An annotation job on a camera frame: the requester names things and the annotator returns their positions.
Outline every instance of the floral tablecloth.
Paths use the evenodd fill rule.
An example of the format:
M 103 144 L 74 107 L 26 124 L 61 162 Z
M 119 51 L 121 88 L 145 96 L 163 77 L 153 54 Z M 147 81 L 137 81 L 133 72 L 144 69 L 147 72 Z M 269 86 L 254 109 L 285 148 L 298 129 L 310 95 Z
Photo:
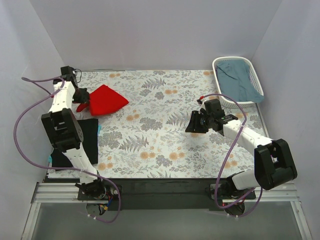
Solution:
M 105 84 L 128 99 L 118 112 L 98 117 L 98 169 L 107 178 L 214 178 L 232 141 L 210 130 L 186 133 L 200 96 L 215 93 L 210 70 L 83 72 L 79 87 Z M 239 109 L 225 108 L 240 120 Z M 256 106 L 245 108 L 247 126 L 265 136 Z M 88 110 L 78 120 L 92 118 Z M 236 145 L 222 177 L 253 168 L 254 158 Z M 73 171 L 48 171 L 49 178 L 76 178 Z

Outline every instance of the white laundry basket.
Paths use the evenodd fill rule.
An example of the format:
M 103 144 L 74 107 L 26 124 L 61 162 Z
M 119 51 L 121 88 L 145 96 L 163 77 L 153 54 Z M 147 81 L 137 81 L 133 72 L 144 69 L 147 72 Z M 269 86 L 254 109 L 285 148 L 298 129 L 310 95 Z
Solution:
M 246 59 L 242 56 L 223 56 L 223 57 L 216 58 L 212 62 L 212 68 L 214 70 L 213 71 L 214 78 L 215 78 L 216 87 L 218 89 L 218 93 L 221 94 L 221 89 L 220 89 L 218 77 L 217 77 L 217 63 L 219 63 L 221 61 L 226 61 L 226 60 L 240 60 L 240 59 L 249 65 L 250 81 L 251 81 L 253 87 L 263 96 L 264 91 L 262 90 L 258 76 L 257 76 L 256 71 L 254 69 L 254 66 L 252 65 L 252 63 L 248 59 Z M 224 96 L 219 96 L 219 100 L 220 100 L 221 104 L 226 108 L 231 108 L 231 109 L 237 108 L 237 105 L 233 101 L 225 98 Z M 248 107 L 254 106 L 256 103 L 253 101 L 239 101 L 238 104 L 243 108 L 248 108 Z

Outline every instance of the red cloth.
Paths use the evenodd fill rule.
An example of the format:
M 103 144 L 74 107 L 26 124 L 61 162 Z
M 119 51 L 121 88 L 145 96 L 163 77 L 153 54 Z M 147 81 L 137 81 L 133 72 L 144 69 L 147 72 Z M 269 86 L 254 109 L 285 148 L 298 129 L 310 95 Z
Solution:
M 123 108 L 128 103 L 128 100 L 119 93 L 106 85 L 101 85 L 95 91 L 90 93 L 90 104 L 81 103 L 77 107 L 76 112 L 79 113 L 83 109 L 90 107 L 90 113 L 92 116 L 112 114 Z

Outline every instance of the black mounting bracket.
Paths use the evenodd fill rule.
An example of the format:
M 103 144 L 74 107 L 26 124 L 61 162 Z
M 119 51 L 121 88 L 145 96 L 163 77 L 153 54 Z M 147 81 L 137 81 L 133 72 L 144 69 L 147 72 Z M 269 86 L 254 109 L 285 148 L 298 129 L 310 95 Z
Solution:
M 95 199 L 103 198 L 107 191 L 102 179 L 100 178 L 90 183 L 76 183 L 75 186 L 80 189 L 81 193 L 91 196 Z
M 285 140 L 273 140 L 268 145 L 254 149 L 254 176 L 265 190 L 297 178 L 297 169 Z
M 62 153 L 80 148 L 84 135 L 70 108 L 43 114 L 41 121 L 53 148 Z
M 185 129 L 186 133 L 205 134 L 209 129 L 213 129 L 223 136 L 223 125 L 231 120 L 238 120 L 238 118 L 232 114 L 225 114 L 218 99 L 205 101 L 204 106 L 205 109 L 201 108 L 200 113 L 196 110 L 192 111 L 190 122 Z

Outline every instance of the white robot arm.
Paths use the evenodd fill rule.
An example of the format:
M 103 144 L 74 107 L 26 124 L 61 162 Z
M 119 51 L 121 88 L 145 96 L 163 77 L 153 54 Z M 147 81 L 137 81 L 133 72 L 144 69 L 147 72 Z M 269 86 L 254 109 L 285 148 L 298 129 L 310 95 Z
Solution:
M 201 103 L 200 111 L 192 111 L 187 133 L 207 133 L 213 129 L 234 140 L 242 127 L 232 114 L 225 115 L 218 99 Z M 237 143 L 254 156 L 254 169 L 233 174 L 221 185 L 220 194 L 240 196 L 243 190 L 262 187 L 270 190 L 297 177 L 297 170 L 288 143 L 262 136 L 248 127 L 243 130 Z
M 92 166 L 83 147 L 83 132 L 71 110 L 73 102 L 87 103 L 89 93 L 86 88 L 78 88 L 76 73 L 73 68 L 61 68 L 65 80 L 63 88 L 53 97 L 52 106 L 48 113 L 41 116 L 44 129 L 51 145 L 60 150 L 71 162 L 74 168 L 93 174 L 98 171 Z M 60 89 L 62 82 L 53 81 L 54 90 Z M 86 195 L 96 199 L 103 198 L 106 189 L 96 176 L 79 172 L 81 184 L 76 184 Z

